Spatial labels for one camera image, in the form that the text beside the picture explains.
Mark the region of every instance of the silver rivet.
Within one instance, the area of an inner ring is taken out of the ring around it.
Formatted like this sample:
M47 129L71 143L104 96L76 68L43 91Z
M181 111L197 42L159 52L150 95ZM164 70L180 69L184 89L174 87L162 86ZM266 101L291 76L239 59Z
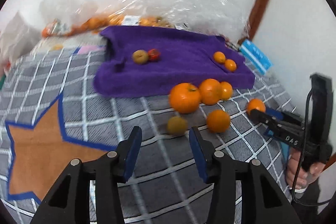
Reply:
M71 164L72 166L76 166L76 165L78 165L78 164L79 164L79 159L73 159L72 161L70 161L70 164Z
M115 151L110 151L110 152L107 153L107 156L109 158L114 158L116 155L117 155L117 152L115 152Z
M261 164L260 160L258 160L258 159L251 160L251 163L255 166L259 166Z
M224 153L223 153L222 151L216 151L216 152L214 153L214 155L215 155L215 157L217 157L217 158L224 157Z

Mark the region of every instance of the blue and white package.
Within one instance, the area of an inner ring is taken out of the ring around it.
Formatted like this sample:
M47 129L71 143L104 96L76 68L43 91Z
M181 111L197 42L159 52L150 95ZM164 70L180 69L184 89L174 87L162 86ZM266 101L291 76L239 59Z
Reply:
M242 54L251 60L254 66L262 75L270 76L270 69L273 66L271 61L258 47L250 40L246 39L240 46L239 50Z

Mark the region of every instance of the purple cloth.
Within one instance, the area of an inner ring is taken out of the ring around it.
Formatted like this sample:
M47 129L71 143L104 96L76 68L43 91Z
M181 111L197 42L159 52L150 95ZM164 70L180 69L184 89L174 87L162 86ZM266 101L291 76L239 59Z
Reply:
M254 74L244 65L244 57L228 49L222 37L144 26L111 26L100 34L114 50L114 57L98 68L93 82L104 96L167 95L177 84L199 86L208 78L229 82L235 89L253 87ZM132 61L135 51L153 48L161 53L158 62L138 65ZM217 51L236 62L235 72L214 61Z

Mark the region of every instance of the plaid tablecloth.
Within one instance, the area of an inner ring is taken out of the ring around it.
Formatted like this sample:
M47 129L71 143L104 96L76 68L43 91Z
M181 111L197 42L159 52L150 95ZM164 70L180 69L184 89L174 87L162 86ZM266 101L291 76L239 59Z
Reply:
M8 167L12 161L10 140L4 121L33 124L55 97L63 92L67 134L88 142L117 145L137 125L143 141L133 176L120 185L119 195L126 223L205 223L213 185L199 178L188 134L172 137L166 132L167 120L178 115L170 108L167 96L146 98L103 98L95 93L92 80L104 52L73 54L64 48L22 58L12 68L0 95L0 196L19 224L31 221L38 204L33 199L7 200ZM286 196L280 145L264 136L262 124L253 124L246 115L246 104L260 98L274 109L295 111L291 98L275 78L264 78L246 62L256 75L253 89L235 90L232 98L213 106L200 104L188 115L189 127L197 126L203 138L233 159L258 158L269 170ZM209 133L206 115L223 109L231 116L231 126L223 134ZM241 219L241 187L236 182L236 223ZM90 217L95 223L95 182L90 187Z

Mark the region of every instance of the black wire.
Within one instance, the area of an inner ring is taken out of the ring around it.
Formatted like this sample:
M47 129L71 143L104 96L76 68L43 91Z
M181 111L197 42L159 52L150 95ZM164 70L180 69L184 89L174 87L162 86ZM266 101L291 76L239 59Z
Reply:
M307 141L307 124L308 124L308 114L309 114L309 102L310 102L310 98L313 94L313 90L311 89L308 93L307 96L307 100L306 100L306 110L305 110L305 116L304 116L304 133L303 133L303 146L302 146L302 152L300 155L300 159L299 159L299 165L297 166L296 172L295 172L295 176L294 176L294 181L293 181L293 188L292 188L292 198L293 200L303 206L308 206L308 207L315 207L315 206L320 206L320 205L325 205L328 202L330 202L331 199L323 201L323 202L319 202L319 203L315 203L315 204L306 204L306 203L302 203L300 202L296 196L295 196L295 186L296 186L296 181L297 178L299 176L299 172L302 166L302 162L303 162L303 158L305 156L305 149L306 149L306 141Z

